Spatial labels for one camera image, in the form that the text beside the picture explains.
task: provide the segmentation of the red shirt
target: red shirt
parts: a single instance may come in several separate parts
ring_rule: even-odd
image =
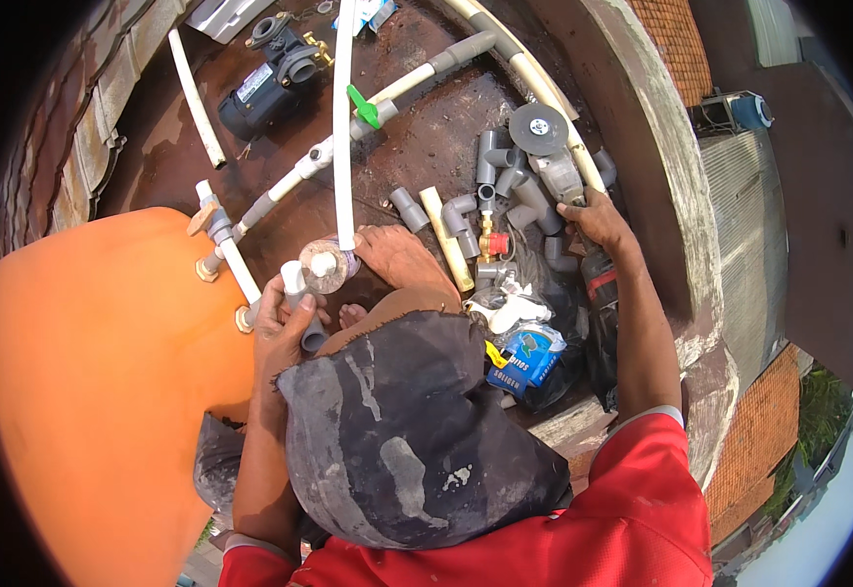
[[[710,528],[673,417],[645,413],[600,448],[589,487],[556,519],[522,520],[458,546],[375,550],[335,537],[295,568],[260,546],[224,554],[219,587],[710,585]]]

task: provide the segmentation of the orange water tank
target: orange water tank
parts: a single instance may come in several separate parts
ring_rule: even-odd
[[[18,499],[77,586],[174,585],[210,515],[192,482],[202,412],[243,420],[245,298],[188,217],[98,220],[0,260],[0,444]]]

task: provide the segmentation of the black water pump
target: black water pump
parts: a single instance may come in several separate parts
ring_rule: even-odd
[[[262,50],[267,62],[251,71],[218,106],[218,119],[242,141],[258,139],[276,117],[295,109],[313,92],[320,73],[333,64],[328,46],[288,27],[289,12],[278,12],[254,26],[245,46]]]

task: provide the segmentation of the yellow label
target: yellow label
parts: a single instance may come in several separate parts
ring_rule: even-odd
[[[489,341],[486,341],[486,354],[489,355],[492,364],[499,369],[504,368],[504,366],[508,364],[508,359],[503,358],[502,353],[498,351],[498,348],[495,348],[495,345],[491,344]]]

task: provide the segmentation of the foot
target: foot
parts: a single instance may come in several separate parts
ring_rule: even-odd
[[[345,331],[361,322],[365,316],[367,316],[367,310],[357,303],[347,303],[338,312],[338,323]]]
[[[456,303],[460,300],[440,264],[403,226],[360,226],[355,253],[392,288],[430,286],[450,292]]]

